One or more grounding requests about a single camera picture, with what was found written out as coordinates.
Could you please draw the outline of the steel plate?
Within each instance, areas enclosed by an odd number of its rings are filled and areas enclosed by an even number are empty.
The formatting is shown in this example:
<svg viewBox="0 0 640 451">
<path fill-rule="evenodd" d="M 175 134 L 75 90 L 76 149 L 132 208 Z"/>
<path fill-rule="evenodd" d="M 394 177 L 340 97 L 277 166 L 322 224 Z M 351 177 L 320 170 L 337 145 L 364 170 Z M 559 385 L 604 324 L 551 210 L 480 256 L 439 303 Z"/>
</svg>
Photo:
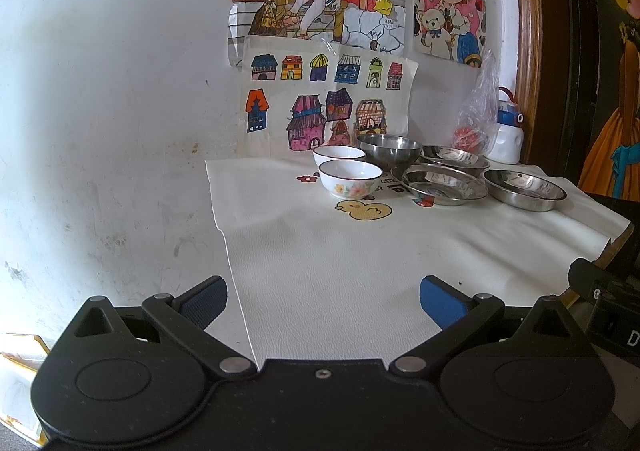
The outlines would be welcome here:
<svg viewBox="0 0 640 451">
<path fill-rule="evenodd" d="M 482 180 L 442 165 L 413 164 L 401 171 L 399 181 L 418 200 L 434 205 L 461 206 L 484 200 L 489 194 Z"/>
<path fill-rule="evenodd" d="M 454 168 L 474 177 L 480 177 L 490 166 L 484 156 L 441 145 L 425 145 L 420 154 L 420 161 Z"/>
<path fill-rule="evenodd" d="M 559 185 L 525 172 L 487 169 L 483 172 L 483 180 L 493 198 L 521 210 L 550 211 L 567 198 Z"/>
</svg>

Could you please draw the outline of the deep steel bowl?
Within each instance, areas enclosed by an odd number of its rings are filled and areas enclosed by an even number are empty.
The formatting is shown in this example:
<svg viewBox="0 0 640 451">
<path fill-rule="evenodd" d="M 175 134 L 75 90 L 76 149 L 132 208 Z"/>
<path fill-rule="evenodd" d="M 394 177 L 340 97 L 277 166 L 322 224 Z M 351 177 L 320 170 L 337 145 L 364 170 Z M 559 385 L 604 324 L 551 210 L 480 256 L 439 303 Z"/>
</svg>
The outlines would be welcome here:
<svg viewBox="0 0 640 451">
<path fill-rule="evenodd" d="M 422 152 L 422 144 L 401 136 L 382 133 L 365 133 L 357 137 L 357 146 L 364 152 L 364 160 L 382 171 L 395 167 L 407 168 L 416 162 Z"/>
</svg>

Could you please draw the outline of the white floral bowl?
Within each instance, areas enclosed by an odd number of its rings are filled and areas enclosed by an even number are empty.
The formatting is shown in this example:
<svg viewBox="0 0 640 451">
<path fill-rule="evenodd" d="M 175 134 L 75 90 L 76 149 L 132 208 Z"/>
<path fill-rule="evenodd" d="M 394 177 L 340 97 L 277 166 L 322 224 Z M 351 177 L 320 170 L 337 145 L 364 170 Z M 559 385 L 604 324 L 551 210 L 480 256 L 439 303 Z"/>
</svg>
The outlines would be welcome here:
<svg viewBox="0 0 640 451">
<path fill-rule="evenodd" d="M 323 188 L 345 200 L 357 200 L 378 186 L 383 171 L 380 167 L 352 159 L 331 159 L 318 168 Z"/>
</svg>

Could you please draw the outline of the white red-rimmed bowl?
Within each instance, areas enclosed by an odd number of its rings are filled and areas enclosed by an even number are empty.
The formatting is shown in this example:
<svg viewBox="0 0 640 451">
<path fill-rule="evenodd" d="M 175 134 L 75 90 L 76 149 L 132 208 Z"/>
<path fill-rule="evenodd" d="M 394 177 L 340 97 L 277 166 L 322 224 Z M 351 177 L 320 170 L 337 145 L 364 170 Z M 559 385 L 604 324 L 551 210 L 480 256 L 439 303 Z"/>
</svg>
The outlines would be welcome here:
<svg viewBox="0 0 640 451">
<path fill-rule="evenodd" d="M 314 156 L 314 163 L 320 167 L 331 160 L 363 160 L 366 158 L 366 153 L 360 148 L 348 145 L 321 145 L 312 150 L 312 156 Z"/>
</svg>

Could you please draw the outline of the white printed table mat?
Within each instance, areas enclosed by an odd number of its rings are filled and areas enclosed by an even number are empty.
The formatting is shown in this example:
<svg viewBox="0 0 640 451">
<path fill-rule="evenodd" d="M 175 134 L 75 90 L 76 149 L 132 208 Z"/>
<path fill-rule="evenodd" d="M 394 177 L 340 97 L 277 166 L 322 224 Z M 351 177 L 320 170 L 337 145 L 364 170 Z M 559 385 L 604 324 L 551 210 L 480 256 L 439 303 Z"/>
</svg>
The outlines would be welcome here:
<svg viewBox="0 0 640 451">
<path fill-rule="evenodd" d="M 421 206 L 390 179 L 347 200 L 310 162 L 206 169 L 258 361 L 394 359 L 437 332 L 419 301 L 427 275 L 528 307 L 564 292 L 570 264 L 598 258 L 628 224 L 573 185 L 552 211 L 528 212 L 493 198 Z"/>
</svg>

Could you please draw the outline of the orange dress painting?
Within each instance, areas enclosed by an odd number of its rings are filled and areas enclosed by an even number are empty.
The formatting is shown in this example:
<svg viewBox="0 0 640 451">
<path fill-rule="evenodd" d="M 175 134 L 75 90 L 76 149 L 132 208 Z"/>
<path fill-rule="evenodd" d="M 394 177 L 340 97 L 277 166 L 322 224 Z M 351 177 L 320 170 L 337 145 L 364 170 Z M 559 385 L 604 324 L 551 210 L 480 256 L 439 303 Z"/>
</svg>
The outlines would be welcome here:
<svg viewBox="0 0 640 451">
<path fill-rule="evenodd" d="M 590 148 L 579 188 L 639 200 L 639 0 L 594 0 L 598 62 Z"/>
</svg>

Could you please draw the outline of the white bottle blue cap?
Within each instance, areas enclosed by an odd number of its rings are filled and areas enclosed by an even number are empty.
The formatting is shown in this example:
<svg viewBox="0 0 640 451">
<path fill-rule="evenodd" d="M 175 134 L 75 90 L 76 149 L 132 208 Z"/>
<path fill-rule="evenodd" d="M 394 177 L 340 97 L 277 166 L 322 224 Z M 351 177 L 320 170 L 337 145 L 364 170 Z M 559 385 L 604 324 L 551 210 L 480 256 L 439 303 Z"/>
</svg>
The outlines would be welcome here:
<svg viewBox="0 0 640 451">
<path fill-rule="evenodd" d="M 501 164 L 516 165 L 520 163 L 524 144 L 524 114 L 510 89 L 500 87 L 499 96 L 498 130 L 487 158 Z"/>
</svg>

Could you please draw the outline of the clear plastic bag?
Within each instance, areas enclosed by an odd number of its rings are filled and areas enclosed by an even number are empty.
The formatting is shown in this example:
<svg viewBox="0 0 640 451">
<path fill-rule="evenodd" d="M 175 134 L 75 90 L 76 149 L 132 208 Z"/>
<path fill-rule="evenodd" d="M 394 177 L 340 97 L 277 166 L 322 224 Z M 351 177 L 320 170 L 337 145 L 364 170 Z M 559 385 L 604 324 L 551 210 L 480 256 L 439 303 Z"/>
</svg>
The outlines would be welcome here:
<svg viewBox="0 0 640 451">
<path fill-rule="evenodd" d="M 494 52 L 487 51 L 476 83 L 461 105 L 452 145 L 475 155 L 486 155 L 498 133 L 499 72 Z"/>
</svg>

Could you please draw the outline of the houses drawing paper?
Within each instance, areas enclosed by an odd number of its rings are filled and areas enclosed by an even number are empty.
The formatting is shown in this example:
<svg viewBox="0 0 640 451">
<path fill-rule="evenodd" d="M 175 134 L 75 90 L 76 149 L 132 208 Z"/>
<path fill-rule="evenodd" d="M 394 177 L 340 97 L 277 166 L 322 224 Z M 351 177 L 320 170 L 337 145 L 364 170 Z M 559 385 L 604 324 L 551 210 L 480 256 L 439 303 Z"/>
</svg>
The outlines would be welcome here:
<svg viewBox="0 0 640 451">
<path fill-rule="evenodd" d="M 251 36 L 244 44 L 240 157 L 299 158 L 362 134 L 403 136 L 419 64 L 336 42 Z"/>
</svg>

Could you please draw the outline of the wooden door frame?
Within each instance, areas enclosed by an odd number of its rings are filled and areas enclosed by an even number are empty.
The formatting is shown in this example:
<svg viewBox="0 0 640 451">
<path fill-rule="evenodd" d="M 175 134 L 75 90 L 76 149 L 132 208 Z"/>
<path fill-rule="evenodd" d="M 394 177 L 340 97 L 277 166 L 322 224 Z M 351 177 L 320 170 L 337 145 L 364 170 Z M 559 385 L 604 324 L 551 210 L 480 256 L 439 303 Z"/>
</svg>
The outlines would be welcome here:
<svg viewBox="0 0 640 451">
<path fill-rule="evenodd" d="M 524 162 L 555 174 L 570 76 L 568 0 L 518 0 L 515 96 L 525 116 Z"/>
</svg>

